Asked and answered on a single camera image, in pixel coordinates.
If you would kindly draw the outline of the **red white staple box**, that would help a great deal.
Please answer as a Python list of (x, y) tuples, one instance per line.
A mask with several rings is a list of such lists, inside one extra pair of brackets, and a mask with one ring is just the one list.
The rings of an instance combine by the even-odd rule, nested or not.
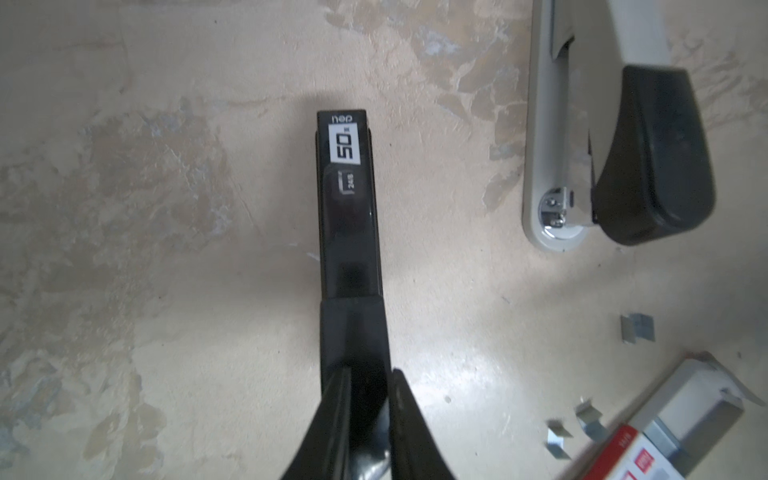
[(623, 424), (582, 480), (684, 480), (685, 477), (639, 430)]

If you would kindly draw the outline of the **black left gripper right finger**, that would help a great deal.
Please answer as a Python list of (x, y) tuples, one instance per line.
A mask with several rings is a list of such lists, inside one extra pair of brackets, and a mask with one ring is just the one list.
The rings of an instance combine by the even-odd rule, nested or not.
[(454, 479), (404, 373), (393, 369), (388, 383), (392, 478)]

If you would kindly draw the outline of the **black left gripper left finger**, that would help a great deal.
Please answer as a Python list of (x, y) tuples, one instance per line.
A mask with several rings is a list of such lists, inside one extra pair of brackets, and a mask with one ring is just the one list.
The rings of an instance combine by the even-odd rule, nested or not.
[(283, 480), (347, 479), (351, 411), (351, 371), (330, 378), (305, 437)]

